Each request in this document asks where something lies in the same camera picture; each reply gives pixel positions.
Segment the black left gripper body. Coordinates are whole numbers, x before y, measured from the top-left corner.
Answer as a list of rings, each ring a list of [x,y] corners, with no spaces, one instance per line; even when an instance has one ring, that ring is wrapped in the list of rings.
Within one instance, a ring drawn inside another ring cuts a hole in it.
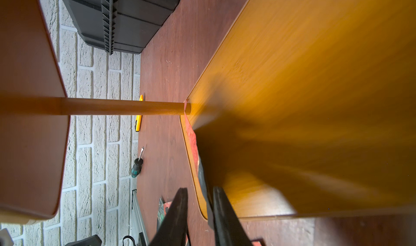
[[[93,235],[88,238],[67,243],[65,246],[101,246],[102,240],[98,235]]]

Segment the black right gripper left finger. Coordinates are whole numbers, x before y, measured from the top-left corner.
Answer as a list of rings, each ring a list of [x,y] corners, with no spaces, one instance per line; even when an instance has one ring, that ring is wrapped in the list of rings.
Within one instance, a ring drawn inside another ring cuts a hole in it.
[[[187,246],[187,188],[179,188],[150,246]]]

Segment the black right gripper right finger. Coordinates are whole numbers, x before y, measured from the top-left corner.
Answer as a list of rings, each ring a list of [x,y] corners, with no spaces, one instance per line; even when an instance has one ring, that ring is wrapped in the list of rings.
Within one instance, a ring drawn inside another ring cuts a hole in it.
[[[252,246],[225,191],[213,188],[213,219],[217,246]]]

